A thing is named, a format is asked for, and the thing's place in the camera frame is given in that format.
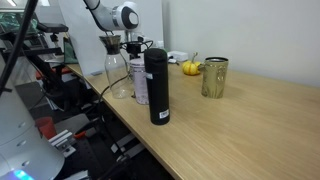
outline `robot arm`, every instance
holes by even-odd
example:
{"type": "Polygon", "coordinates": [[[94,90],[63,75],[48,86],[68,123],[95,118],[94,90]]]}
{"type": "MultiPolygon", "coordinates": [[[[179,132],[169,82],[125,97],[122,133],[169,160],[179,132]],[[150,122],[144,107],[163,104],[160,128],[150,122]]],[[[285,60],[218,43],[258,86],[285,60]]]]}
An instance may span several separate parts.
{"type": "Polygon", "coordinates": [[[102,31],[137,30],[139,27],[137,5],[133,2],[113,8],[103,6],[100,0],[84,0],[84,3],[102,31]]]}

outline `blue light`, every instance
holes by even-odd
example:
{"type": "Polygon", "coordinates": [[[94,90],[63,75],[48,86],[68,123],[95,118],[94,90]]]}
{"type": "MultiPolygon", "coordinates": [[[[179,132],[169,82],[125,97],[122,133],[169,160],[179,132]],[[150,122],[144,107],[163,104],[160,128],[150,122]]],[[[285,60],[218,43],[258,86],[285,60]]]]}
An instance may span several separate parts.
{"type": "Polygon", "coordinates": [[[29,176],[27,173],[25,173],[22,170],[16,170],[14,171],[14,175],[19,179],[19,180],[34,180],[31,176],[29,176]]]}

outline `white wall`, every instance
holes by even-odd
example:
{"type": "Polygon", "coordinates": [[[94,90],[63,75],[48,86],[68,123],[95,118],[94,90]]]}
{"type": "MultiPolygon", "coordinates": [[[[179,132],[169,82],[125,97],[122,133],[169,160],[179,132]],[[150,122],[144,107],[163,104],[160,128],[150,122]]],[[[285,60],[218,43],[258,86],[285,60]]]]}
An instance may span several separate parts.
{"type": "Polygon", "coordinates": [[[319,0],[163,0],[165,46],[320,87],[319,0]]]}

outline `clear plastic bottle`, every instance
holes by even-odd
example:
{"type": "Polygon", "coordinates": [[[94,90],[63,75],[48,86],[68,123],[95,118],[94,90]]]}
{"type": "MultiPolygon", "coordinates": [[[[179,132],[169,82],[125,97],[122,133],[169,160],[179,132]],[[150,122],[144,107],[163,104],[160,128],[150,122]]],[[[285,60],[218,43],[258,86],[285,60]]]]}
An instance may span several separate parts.
{"type": "Polygon", "coordinates": [[[129,97],[132,94],[132,84],[128,76],[128,67],[120,55],[120,35],[100,36],[107,49],[105,70],[112,95],[116,99],[129,97]]]}

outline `bottle label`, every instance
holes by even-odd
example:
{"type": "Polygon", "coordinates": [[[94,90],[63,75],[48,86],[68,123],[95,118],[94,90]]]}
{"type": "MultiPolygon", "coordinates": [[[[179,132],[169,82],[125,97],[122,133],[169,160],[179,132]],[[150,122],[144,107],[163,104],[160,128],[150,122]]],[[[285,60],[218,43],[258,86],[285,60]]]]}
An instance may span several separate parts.
{"type": "Polygon", "coordinates": [[[163,118],[168,117],[168,116],[169,116],[169,109],[159,113],[160,119],[163,119],[163,118]]]}
{"type": "Polygon", "coordinates": [[[153,79],[153,76],[152,76],[151,73],[147,73],[147,74],[146,74],[146,77],[147,77],[147,79],[153,79]]]}

